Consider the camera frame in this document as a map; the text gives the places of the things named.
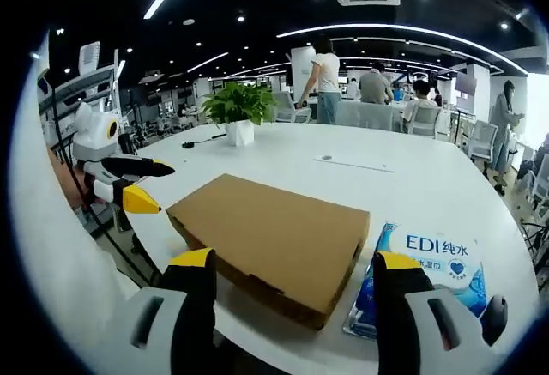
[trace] green plant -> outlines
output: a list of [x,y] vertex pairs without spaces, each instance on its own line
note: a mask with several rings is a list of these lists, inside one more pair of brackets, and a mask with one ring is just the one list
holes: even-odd
[[217,94],[208,95],[202,105],[206,115],[216,124],[230,124],[249,119],[254,124],[272,120],[276,106],[273,94],[260,86],[228,82]]

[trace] person in gray shirt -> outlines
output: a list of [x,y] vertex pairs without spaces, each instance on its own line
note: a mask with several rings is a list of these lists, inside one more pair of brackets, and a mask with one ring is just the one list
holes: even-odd
[[365,103],[389,104],[393,101],[393,91],[389,81],[382,75],[385,67],[375,62],[371,69],[360,77],[361,101]]

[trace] woman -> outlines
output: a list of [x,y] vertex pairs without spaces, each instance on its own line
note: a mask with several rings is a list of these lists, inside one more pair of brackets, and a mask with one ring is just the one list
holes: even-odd
[[318,80],[317,122],[334,124],[335,111],[341,100],[337,76],[340,73],[340,59],[334,54],[334,47],[328,36],[321,36],[315,44],[317,54],[312,59],[312,72],[298,107],[309,99],[309,92]]
[[[504,92],[499,94],[496,99],[496,104],[492,109],[492,115],[490,116],[490,123],[495,124],[498,127],[498,133],[496,133],[496,139],[494,140],[494,147],[492,150],[492,169],[498,172],[499,179],[503,179],[505,173],[505,167],[507,165],[507,143],[509,141],[510,127],[518,125],[519,121],[524,118],[524,113],[513,113],[513,106],[511,101],[515,94],[515,85],[511,81],[507,81],[504,84]],[[487,170],[488,164],[484,164],[484,176],[488,178]],[[501,196],[505,195],[503,186],[498,181],[498,184],[494,188]]]

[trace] white t-shirt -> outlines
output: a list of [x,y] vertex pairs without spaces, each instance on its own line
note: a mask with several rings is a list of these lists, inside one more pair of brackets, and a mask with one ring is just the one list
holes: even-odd
[[430,106],[430,107],[438,107],[437,102],[434,100],[429,99],[414,99],[410,100],[406,107],[404,108],[404,113],[402,114],[402,118],[404,120],[407,120],[408,122],[412,118],[413,109],[415,106],[418,105],[420,107],[422,106]]
[[340,59],[334,53],[317,53],[312,62],[320,66],[318,92],[339,92]]

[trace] round white table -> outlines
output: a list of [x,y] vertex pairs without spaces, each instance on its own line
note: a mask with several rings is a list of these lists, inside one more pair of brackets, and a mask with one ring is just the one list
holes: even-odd
[[[393,221],[477,239],[487,295],[501,294],[509,305],[509,322],[495,348],[508,353],[520,340],[538,302],[530,257],[504,202],[453,144],[344,126],[264,124],[256,127],[255,142],[244,148],[230,147],[226,137],[181,148],[185,141],[209,139],[222,131],[203,125],[140,150],[140,155],[163,160],[176,170],[164,178],[146,178],[141,187],[168,208],[222,173],[230,173],[371,213],[360,260],[321,331],[279,316],[219,276],[215,327],[223,336],[291,374],[377,373],[377,344],[345,334],[341,326],[383,224]],[[388,171],[316,160],[327,154],[357,166],[385,165]],[[128,217],[160,271],[186,249],[164,212]]]

